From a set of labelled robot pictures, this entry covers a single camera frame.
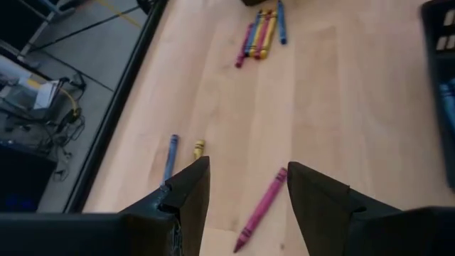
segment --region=yellow crayon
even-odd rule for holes
[[[194,160],[197,160],[204,154],[205,140],[199,139],[194,145]]]
[[[259,23],[257,24],[255,38],[253,39],[253,43],[251,44],[250,48],[250,56],[252,57],[255,56],[256,46],[261,34],[262,26],[264,25],[265,16],[266,16],[265,14],[262,14],[261,17],[259,18]]]
[[[273,11],[270,16],[269,27],[267,28],[267,34],[265,35],[264,44],[261,48],[261,59],[267,58],[269,53],[270,45],[272,44],[273,32],[275,31],[275,26],[277,25],[277,12]]]

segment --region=wooden table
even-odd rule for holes
[[[159,186],[197,139],[211,160],[201,255],[231,255],[280,166],[300,161],[408,209],[455,205],[446,185],[424,54],[423,0],[284,0],[289,44],[234,67],[257,10],[171,0],[129,96],[87,212],[118,211]],[[304,255],[284,189],[240,255]]]

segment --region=pink crayon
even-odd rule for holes
[[[239,55],[237,55],[237,62],[235,63],[235,67],[237,68],[241,68],[243,65],[243,60],[245,59],[245,47],[247,47],[248,37],[250,36],[253,25],[253,23],[248,25],[247,34],[245,35],[242,48],[240,49]]]
[[[261,56],[261,49],[262,45],[264,44],[265,35],[267,35],[267,27],[269,26],[270,16],[272,15],[272,11],[268,11],[267,15],[265,16],[264,25],[261,28],[261,34],[259,35],[259,41],[257,42],[256,52],[255,52],[255,59],[260,60]]]
[[[240,248],[242,248],[243,245],[245,245],[251,238],[256,227],[259,225],[259,222],[261,222],[262,217],[264,217],[265,213],[269,210],[271,204],[273,203],[273,200],[277,197],[279,189],[283,186],[286,178],[287,170],[285,168],[281,168],[272,184],[270,184],[269,189],[259,202],[259,205],[256,207],[255,212],[248,220],[247,225],[240,233],[239,238],[237,239],[237,244],[235,244],[234,253],[240,250]]]

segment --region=purple crayon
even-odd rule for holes
[[[256,227],[259,225],[259,222],[261,222],[262,217],[264,217],[265,213],[269,210],[271,204],[273,203],[273,200],[277,197],[279,189],[283,186],[286,178],[287,170],[282,167],[273,180],[272,184],[270,184],[269,189],[267,189],[267,192],[262,197],[259,205],[256,207],[255,212],[253,215],[251,215],[247,225],[240,233],[239,238],[237,239],[237,243],[235,244],[234,253],[240,250],[240,248],[242,248],[243,245],[245,245],[251,238]]]
[[[241,68],[243,65],[243,60],[245,59],[245,48],[247,47],[248,38],[250,37],[253,25],[254,25],[253,23],[248,25],[247,34],[245,35],[242,48],[240,49],[239,55],[237,55],[237,62],[235,63],[235,67],[237,68]]]
[[[267,35],[267,28],[269,27],[269,21],[270,21],[271,15],[272,15],[272,10],[267,12],[267,15],[265,16],[264,25],[261,27],[261,34],[259,35],[259,40],[257,42],[257,47],[256,47],[256,52],[255,52],[255,58],[257,60],[260,60],[260,58],[261,58],[261,49],[262,49],[262,46],[264,45],[265,35]]]

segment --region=blue crayon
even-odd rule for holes
[[[287,44],[286,21],[284,20],[284,6],[281,0],[278,0],[278,29],[279,41],[284,45]]]
[[[173,165],[176,163],[177,146],[178,135],[172,134],[171,141],[169,142],[168,159],[166,160],[166,167],[164,168],[164,177],[161,185],[164,185],[164,182],[172,177]]]
[[[250,48],[251,48],[251,45],[253,44],[253,40],[255,39],[256,29],[257,29],[257,26],[259,25],[259,20],[261,19],[261,15],[262,15],[262,10],[259,10],[256,15],[255,24],[251,28],[250,35],[248,36],[247,45],[245,46],[245,49],[244,49],[245,57],[250,56]]]
[[[451,131],[455,132],[455,96],[446,84],[441,84],[439,91],[441,93],[444,111],[451,125]]]

